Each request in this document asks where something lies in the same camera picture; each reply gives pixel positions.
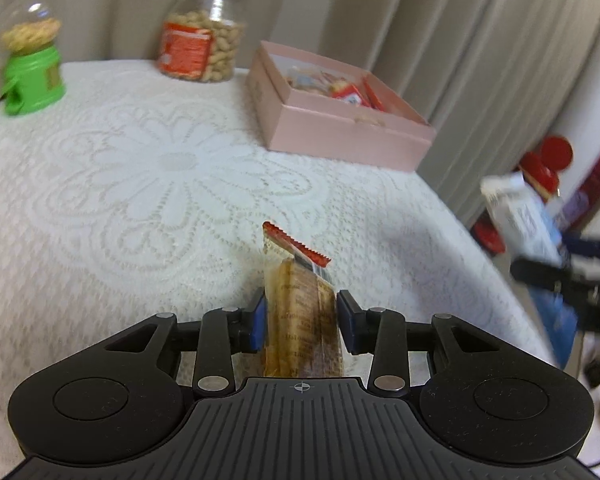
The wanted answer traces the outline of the beige curtain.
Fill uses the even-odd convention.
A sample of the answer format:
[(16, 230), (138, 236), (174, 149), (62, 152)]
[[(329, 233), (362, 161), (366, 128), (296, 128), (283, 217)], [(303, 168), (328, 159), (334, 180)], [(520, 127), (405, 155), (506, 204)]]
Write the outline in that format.
[[(175, 0), (57, 0), (69, 61), (153, 58)], [(12, 0), (0, 0), (0, 14)], [(419, 175), (463, 223), (486, 174), (550, 128), (600, 36), (600, 0), (246, 0), (238, 53), (263, 40), (365, 68), (437, 139)]]

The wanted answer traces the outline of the blue snack package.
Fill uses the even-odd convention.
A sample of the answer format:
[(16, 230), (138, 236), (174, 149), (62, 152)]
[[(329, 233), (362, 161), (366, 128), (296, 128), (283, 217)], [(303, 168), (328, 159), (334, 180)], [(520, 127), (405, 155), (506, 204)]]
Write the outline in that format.
[[(520, 172), (481, 180), (486, 210), (510, 258), (524, 257), (561, 268), (566, 263), (562, 234), (547, 213), (541, 197)], [(564, 368), (577, 333), (577, 315), (561, 296), (528, 288), (538, 311), (557, 365)]]

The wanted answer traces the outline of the red plush toy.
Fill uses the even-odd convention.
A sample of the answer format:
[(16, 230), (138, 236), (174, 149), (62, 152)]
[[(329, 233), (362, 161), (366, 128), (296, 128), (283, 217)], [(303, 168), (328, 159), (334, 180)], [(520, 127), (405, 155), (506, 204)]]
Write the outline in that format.
[[(559, 174), (573, 161), (571, 143), (563, 136), (546, 136), (536, 148), (524, 153), (516, 169), (524, 175), (524, 180), (547, 203), (559, 195)], [(483, 211), (472, 226), (471, 235), (490, 256), (504, 254), (505, 245), (498, 235), (489, 214)]]

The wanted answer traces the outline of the cartoon bread packet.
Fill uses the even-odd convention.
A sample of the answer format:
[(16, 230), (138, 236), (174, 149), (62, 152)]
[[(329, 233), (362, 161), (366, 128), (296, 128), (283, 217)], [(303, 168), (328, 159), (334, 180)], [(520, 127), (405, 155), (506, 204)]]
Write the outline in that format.
[(330, 96), (340, 77), (317, 68), (291, 67), (287, 70), (286, 81), (294, 90)]

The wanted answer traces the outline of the green candy dispenser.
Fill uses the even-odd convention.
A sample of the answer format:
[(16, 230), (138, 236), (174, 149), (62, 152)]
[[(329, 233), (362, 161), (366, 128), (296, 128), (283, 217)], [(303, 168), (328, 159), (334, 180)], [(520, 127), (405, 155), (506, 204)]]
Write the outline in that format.
[(56, 46), (61, 20), (55, 0), (14, 0), (1, 19), (0, 41), (7, 52), (2, 88), (5, 113), (31, 114), (60, 101), (66, 88)]

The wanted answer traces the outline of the glass peanut jar gold lid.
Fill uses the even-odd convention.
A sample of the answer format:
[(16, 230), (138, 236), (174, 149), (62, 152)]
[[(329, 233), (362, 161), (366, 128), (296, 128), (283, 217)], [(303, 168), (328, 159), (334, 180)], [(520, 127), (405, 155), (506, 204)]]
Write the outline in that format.
[(189, 81), (229, 80), (246, 28), (244, 0), (176, 0), (162, 24), (158, 70)]

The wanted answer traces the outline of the pink gift box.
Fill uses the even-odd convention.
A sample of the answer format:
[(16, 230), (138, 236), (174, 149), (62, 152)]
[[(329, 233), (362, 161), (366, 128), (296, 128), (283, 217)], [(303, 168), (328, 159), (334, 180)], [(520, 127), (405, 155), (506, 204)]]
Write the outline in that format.
[[(340, 76), (370, 90), (380, 110), (292, 88), (292, 70)], [(263, 41), (247, 76), (264, 145), (271, 151), (412, 172), (436, 130), (378, 77), (332, 58)]]

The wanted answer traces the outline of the brown cracker packet red edge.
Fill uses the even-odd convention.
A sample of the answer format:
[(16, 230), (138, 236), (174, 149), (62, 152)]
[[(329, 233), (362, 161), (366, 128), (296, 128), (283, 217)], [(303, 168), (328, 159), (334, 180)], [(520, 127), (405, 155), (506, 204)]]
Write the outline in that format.
[(266, 377), (343, 375), (330, 259), (274, 223), (262, 224), (266, 308), (262, 372)]

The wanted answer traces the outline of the small red wafer packet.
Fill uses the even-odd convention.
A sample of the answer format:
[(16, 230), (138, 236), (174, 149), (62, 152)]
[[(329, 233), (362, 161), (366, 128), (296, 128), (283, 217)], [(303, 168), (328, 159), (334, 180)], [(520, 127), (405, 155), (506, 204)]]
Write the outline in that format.
[(387, 110), (367, 78), (363, 78), (359, 84), (347, 79), (337, 79), (329, 85), (328, 94), (333, 99), (355, 106), (368, 107), (381, 112)]

